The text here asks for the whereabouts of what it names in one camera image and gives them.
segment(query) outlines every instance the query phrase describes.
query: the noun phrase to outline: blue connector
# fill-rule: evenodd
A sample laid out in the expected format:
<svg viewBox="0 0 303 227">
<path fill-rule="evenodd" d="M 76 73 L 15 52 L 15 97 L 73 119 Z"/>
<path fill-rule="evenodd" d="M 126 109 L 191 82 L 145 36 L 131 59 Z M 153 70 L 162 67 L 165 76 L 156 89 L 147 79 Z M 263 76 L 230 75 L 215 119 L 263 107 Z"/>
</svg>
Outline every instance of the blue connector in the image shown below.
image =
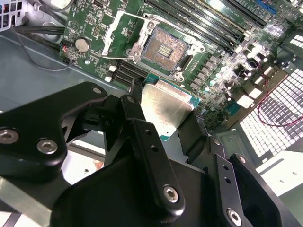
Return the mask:
<svg viewBox="0 0 303 227">
<path fill-rule="evenodd" d="M 255 0 L 255 2 L 261 6 L 263 9 L 265 9 L 267 12 L 269 12 L 272 15 L 276 14 L 276 11 L 271 8 L 269 5 L 265 4 L 264 2 L 262 2 L 262 0 Z"/>
</svg>

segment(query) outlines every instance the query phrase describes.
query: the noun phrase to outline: motherboard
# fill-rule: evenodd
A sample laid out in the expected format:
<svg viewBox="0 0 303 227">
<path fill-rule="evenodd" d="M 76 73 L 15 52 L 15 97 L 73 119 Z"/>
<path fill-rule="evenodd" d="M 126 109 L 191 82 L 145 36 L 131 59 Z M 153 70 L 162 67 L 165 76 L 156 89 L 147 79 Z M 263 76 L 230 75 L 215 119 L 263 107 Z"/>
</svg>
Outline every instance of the motherboard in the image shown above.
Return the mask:
<svg viewBox="0 0 303 227">
<path fill-rule="evenodd" d="M 78 0 L 60 58 L 124 90 L 150 73 L 164 78 L 200 98 L 214 129 L 256 105 L 255 75 L 273 73 L 302 11 L 299 0 Z"/>
</svg>

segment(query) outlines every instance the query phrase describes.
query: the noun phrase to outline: cable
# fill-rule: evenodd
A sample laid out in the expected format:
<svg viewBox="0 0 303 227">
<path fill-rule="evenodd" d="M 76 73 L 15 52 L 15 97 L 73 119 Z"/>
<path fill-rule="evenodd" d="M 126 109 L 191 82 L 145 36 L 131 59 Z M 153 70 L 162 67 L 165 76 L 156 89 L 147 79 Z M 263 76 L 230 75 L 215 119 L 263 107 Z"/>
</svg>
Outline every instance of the cable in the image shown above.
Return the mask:
<svg viewBox="0 0 303 227">
<path fill-rule="evenodd" d="M 16 31 L 22 30 L 30 30 L 30 31 L 35 31 L 35 30 L 56 30 L 56 31 L 64 31 L 65 27 L 57 27 L 57 26 L 18 26 L 15 27 Z"/>
<path fill-rule="evenodd" d="M 63 7 L 62 9 L 55 9 L 52 6 L 46 4 L 43 0 L 39 0 L 39 2 L 41 3 L 42 6 L 44 6 L 46 9 L 52 12 L 62 13 L 65 12 L 67 9 L 69 9 L 72 6 L 72 4 L 75 2 L 75 0 L 71 0 L 70 3 L 67 6 Z"/>
<path fill-rule="evenodd" d="M 292 126 L 292 125 L 295 125 L 297 124 L 298 122 L 300 122 L 301 120 L 303 120 L 303 116 L 301 116 L 300 118 L 298 118 L 297 120 L 291 122 L 291 123 L 287 123 L 287 124 L 282 124 L 282 125 L 278 125 L 278 124 L 269 124 L 267 122 L 265 122 L 264 120 L 261 119 L 261 116 L 260 116 L 260 112 L 261 112 L 261 109 L 262 109 L 262 106 L 263 104 L 265 103 L 265 101 L 267 100 L 267 98 L 269 97 L 269 90 L 268 90 L 268 80 L 266 79 L 266 75 L 261 67 L 261 64 L 258 66 L 258 68 L 261 69 L 262 71 L 262 76 L 264 78 L 264 81 L 265 81 L 265 87 L 266 87 L 266 95 L 265 97 L 261 100 L 261 102 L 259 103 L 258 105 L 258 113 L 257 113 L 257 117 L 259 118 L 259 120 L 265 124 L 265 125 L 268 125 L 270 127 L 287 127 L 287 126 Z"/>
<path fill-rule="evenodd" d="M 64 70 L 68 69 L 70 66 L 72 66 L 72 64 L 73 64 L 73 60 L 72 60 L 72 59 L 70 59 L 70 62 L 69 62 L 69 64 L 68 64 L 67 66 L 65 66 L 65 67 L 63 67 L 63 68 L 59 68 L 59 69 L 49 69 L 49 68 L 45 68 L 45 67 L 43 67 L 43 66 L 38 65 L 36 62 L 34 62 L 34 60 L 31 58 L 31 56 L 30 56 L 29 53 L 27 52 L 27 49 L 26 49 L 26 47 L 25 47 L 25 45 L 24 45 L 24 43 L 23 43 L 21 37 L 20 37 L 19 34 L 15 31 L 15 28 L 14 28 L 14 27 L 11 27 L 11 30 L 16 34 L 17 39 L 18 39 L 18 41 L 19 41 L 19 43 L 20 43 L 22 49 L 24 50 L 26 56 L 29 58 L 30 62 L 31 62 L 33 65 L 35 65 L 36 67 L 38 67 L 39 69 L 42 69 L 42 70 L 45 70 L 45 71 L 50 71 L 50 72 L 59 72 L 59 71 L 64 71 Z"/>
<path fill-rule="evenodd" d="M 18 26 L 15 27 L 15 31 L 20 33 L 39 33 L 49 35 L 64 35 L 64 27 L 56 26 Z"/>
<path fill-rule="evenodd" d="M 34 6 L 34 1 L 27 0 L 29 4 Z M 66 20 L 63 19 L 61 16 L 57 15 L 56 13 L 52 12 L 51 10 L 46 9 L 44 6 L 40 6 L 39 8 L 40 11 L 50 15 L 52 18 L 54 18 L 56 21 L 58 21 L 62 25 L 66 25 Z"/>
<path fill-rule="evenodd" d="M 18 32 L 18 34 L 23 35 L 31 40 L 34 40 L 37 43 L 42 44 L 43 46 L 48 47 L 49 49 L 52 49 L 53 51 L 56 51 L 57 53 L 60 52 L 61 47 L 58 44 L 52 43 L 46 39 L 44 39 L 43 37 L 41 37 L 40 35 L 37 35 L 35 33 L 27 33 L 27 32 Z"/>
</svg>

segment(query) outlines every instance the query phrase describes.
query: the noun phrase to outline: silver screw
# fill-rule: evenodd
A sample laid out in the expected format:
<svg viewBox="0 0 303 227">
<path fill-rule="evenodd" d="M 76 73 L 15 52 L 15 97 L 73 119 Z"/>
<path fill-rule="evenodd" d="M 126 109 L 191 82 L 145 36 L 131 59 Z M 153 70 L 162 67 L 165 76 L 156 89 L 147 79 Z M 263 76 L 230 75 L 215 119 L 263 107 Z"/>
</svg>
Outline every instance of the silver screw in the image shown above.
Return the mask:
<svg viewBox="0 0 303 227">
<path fill-rule="evenodd" d="M 12 144 L 17 142 L 19 139 L 19 134 L 12 129 L 1 129 L 0 130 L 0 143 L 2 144 Z"/>
<path fill-rule="evenodd" d="M 134 99 L 130 96 L 127 97 L 127 100 L 130 101 L 131 103 L 135 103 Z"/>
<path fill-rule="evenodd" d="M 214 141 L 215 144 L 220 145 L 219 140 L 217 140 L 216 138 L 213 138 L 213 141 Z"/>
<path fill-rule="evenodd" d="M 97 94 L 101 94 L 102 93 L 102 91 L 99 88 L 94 88 L 93 91 L 96 92 Z"/>
<path fill-rule="evenodd" d="M 241 218 L 238 215 L 237 212 L 235 212 L 234 210 L 228 208 L 227 209 L 227 215 L 229 217 L 229 219 L 236 225 L 236 226 L 241 226 L 242 222 L 241 222 Z"/>
<path fill-rule="evenodd" d="M 168 201 L 172 202 L 172 203 L 176 203 L 178 201 L 178 193 L 177 191 L 170 187 L 170 186 L 165 186 L 163 188 L 163 193 L 164 193 L 164 196 L 166 197 L 166 199 L 168 199 Z"/>
<path fill-rule="evenodd" d="M 37 143 L 37 149 L 41 153 L 50 155 L 57 151 L 58 145 L 52 140 L 40 140 Z"/>
<path fill-rule="evenodd" d="M 140 56 L 140 51 L 135 51 L 135 52 L 134 52 L 134 56 L 135 56 L 135 57 L 139 57 L 139 56 Z"/>
<path fill-rule="evenodd" d="M 153 22 L 148 23 L 147 27 L 153 29 L 155 28 L 155 24 Z"/>
<path fill-rule="evenodd" d="M 243 162 L 244 164 L 246 163 L 245 158 L 243 158 L 242 156 L 239 156 L 239 159 L 240 159 L 240 161 Z"/>
</svg>

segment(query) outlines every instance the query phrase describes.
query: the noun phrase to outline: screw hole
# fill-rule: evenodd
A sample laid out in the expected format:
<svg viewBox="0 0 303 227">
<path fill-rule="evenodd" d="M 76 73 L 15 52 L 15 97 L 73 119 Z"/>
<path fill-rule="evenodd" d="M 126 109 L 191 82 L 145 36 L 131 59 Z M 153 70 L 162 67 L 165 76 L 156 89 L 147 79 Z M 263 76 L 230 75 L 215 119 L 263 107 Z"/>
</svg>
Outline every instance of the screw hole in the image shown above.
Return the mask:
<svg viewBox="0 0 303 227">
<path fill-rule="evenodd" d="M 175 194 L 173 191 L 167 191 L 167 194 L 169 195 L 169 197 L 174 198 Z"/>
<path fill-rule="evenodd" d="M 147 135 L 151 135 L 151 134 L 152 134 L 152 132 L 151 132 L 151 131 L 149 131 L 148 129 L 147 129 L 147 130 L 145 130 L 145 132 L 146 132 L 146 134 L 147 134 Z"/>
<path fill-rule="evenodd" d="M 11 134 L 8 134 L 8 133 L 1 135 L 1 137 L 5 140 L 9 140 L 9 139 L 13 138 L 13 136 Z"/>
<path fill-rule="evenodd" d="M 158 152 L 158 148 L 157 148 L 155 145 L 152 145 L 152 146 L 151 146 L 151 150 L 152 150 L 153 152 Z"/>
<path fill-rule="evenodd" d="M 50 149 L 50 148 L 52 148 L 52 145 L 50 143 L 45 143 L 42 145 L 42 147 Z"/>
<path fill-rule="evenodd" d="M 225 181 L 229 184 L 231 184 L 232 182 L 230 181 L 230 179 L 228 179 L 227 177 L 225 178 Z"/>
<path fill-rule="evenodd" d="M 238 220 L 238 217 L 235 214 L 232 214 L 232 218 L 235 219 L 236 221 Z"/>
</svg>

